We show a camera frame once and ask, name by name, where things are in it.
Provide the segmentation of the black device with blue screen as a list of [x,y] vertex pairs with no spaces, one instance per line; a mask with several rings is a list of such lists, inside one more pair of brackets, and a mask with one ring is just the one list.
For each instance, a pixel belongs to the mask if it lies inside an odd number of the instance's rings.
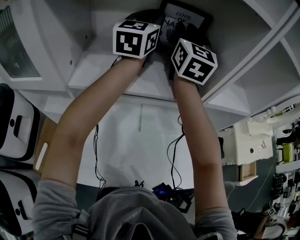
[[155,186],[152,190],[158,199],[170,203],[182,213],[188,212],[194,198],[193,188],[182,189],[177,187],[172,189],[170,185],[162,183]]

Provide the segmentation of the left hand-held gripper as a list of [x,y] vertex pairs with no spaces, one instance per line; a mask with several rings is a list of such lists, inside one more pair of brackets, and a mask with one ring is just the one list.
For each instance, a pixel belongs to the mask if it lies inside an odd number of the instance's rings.
[[147,9],[134,12],[113,27],[112,51],[116,55],[144,58],[155,50],[160,33],[162,12]]

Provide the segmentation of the cream ornate dressing table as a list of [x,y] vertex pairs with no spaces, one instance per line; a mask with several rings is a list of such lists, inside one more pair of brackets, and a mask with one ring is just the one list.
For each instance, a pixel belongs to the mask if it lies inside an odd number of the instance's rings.
[[280,104],[217,133],[224,154],[222,165],[237,165],[234,185],[245,186],[258,177],[256,162],[273,156],[273,130],[299,117],[300,104]]

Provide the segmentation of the person's grey t-shirt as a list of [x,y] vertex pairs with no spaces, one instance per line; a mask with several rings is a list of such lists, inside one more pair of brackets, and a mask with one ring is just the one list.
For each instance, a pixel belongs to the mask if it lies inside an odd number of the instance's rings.
[[121,187],[79,210],[76,191],[41,180],[33,208],[35,240],[237,240],[231,211],[206,210],[191,225],[170,203],[142,187]]

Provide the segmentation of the black framed nature picture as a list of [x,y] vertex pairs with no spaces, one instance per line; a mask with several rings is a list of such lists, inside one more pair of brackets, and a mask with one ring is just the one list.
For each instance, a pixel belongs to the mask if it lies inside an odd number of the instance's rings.
[[210,14],[179,0],[162,0],[159,10],[165,14],[160,42],[168,47],[173,46],[172,35],[178,23],[184,24],[185,27],[191,23],[197,29],[207,31],[213,21]]

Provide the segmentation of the white and black robot housing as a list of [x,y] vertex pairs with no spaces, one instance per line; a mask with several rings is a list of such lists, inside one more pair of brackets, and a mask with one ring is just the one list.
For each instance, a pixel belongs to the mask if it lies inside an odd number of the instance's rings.
[[40,124],[39,110],[0,83],[0,156],[32,164]]
[[30,233],[40,174],[34,170],[0,170],[0,226],[14,236]]

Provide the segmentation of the green box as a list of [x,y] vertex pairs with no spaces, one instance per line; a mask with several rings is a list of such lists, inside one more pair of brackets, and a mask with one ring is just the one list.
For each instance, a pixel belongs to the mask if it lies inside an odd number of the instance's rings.
[[283,161],[285,164],[290,163],[294,160],[294,149],[292,143],[283,143]]

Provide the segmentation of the person's left forearm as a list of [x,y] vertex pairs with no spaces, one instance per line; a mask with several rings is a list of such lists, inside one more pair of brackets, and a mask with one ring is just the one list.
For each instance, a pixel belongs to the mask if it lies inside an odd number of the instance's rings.
[[63,146],[84,145],[92,129],[141,71],[145,58],[124,58],[85,89],[65,110],[52,141]]

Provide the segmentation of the brown cardboard box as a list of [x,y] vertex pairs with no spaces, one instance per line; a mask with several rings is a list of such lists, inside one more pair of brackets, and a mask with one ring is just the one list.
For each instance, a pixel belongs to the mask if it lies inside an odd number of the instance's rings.
[[39,173],[43,172],[46,156],[53,138],[57,124],[50,118],[46,118],[37,142],[33,169]]

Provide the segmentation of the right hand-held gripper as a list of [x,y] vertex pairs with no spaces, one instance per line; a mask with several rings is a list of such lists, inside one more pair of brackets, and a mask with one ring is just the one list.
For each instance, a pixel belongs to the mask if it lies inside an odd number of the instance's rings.
[[184,32],[185,25],[177,23],[170,33],[170,44],[177,43],[171,56],[174,69],[179,77],[205,84],[218,67],[217,56],[202,47],[208,40],[192,23],[186,27],[186,40],[181,38]]

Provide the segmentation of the white shelf cabinet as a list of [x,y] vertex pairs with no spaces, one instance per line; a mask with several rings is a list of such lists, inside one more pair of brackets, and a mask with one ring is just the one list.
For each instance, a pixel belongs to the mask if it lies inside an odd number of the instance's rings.
[[[213,17],[206,37],[218,68],[200,86],[217,115],[250,116],[300,93],[296,0],[179,0]],[[113,26],[162,0],[0,0],[0,81],[47,112],[115,60]]]

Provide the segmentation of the person's right forearm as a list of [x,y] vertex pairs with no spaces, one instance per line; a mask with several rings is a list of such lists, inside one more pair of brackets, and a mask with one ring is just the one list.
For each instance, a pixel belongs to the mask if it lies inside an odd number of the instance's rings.
[[181,77],[175,77],[174,91],[193,163],[221,165],[218,136],[195,84]]

